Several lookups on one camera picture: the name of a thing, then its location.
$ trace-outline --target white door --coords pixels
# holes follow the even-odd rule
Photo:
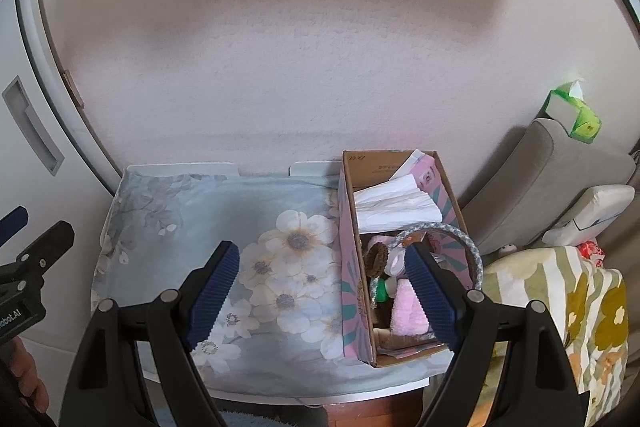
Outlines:
[[[0,248],[0,264],[14,261],[60,219],[71,223],[76,233],[73,248],[45,274],[46,318],[22,334],[32,341],[29,345],[38,346],[34,357],[47,367],[50,382],[45,383],[59,399],[90,317],[100,230],[112,198],[47,104],[22,42],[15,0],[0,0],[0,94],[0,217],[19,205],[29,213],[27,227]],[[65,367],[58,371],[56,364]],[[56,401],[53,416],[60,406]]]

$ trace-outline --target headboard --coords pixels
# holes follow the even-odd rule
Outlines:
[[[626,184],[635,169],[631,156],[569,138],[555,120],[537,118],[462,214],[481,254],[525,247],[586,188]]]

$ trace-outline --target floral blanket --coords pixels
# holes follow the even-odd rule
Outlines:
[[[116,194],[92,301],[120,306],[177,288],[222,240],[241,267],[209,338],[192,353],[207,388],[252,396],[379,391],[446,371],[437,353],[374,369],[342,356],[337,179],[128,172]],[[139,344],[143,369],[156,369]]]
[[[514,253],[484,270],[482,290],[495,302],[525,306],[543,301],[565,340],[578,391],[591,392],[586,425],[593,425],[620,400],[625,372],[628,318],[620,272],[596,267],[577,248],[539,248]],[[486,422],[504,361],[497,344],[470,422]]]

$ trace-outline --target green object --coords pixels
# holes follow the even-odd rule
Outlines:
[[[387,302],[389,295],[386,292],[385,282],[382,278],[378,279],[378,291],[376,292],[376,302]]]
[[[569,82],[549,91],[542,109],[559,122],[571,138],[591,143],[602,127],[602,120],[580,98],[569,94],[572,86]]]

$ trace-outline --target wooden floor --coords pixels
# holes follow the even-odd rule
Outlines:
[[[422,414],[422,390],[324,408],[328,427],[412,427]]]

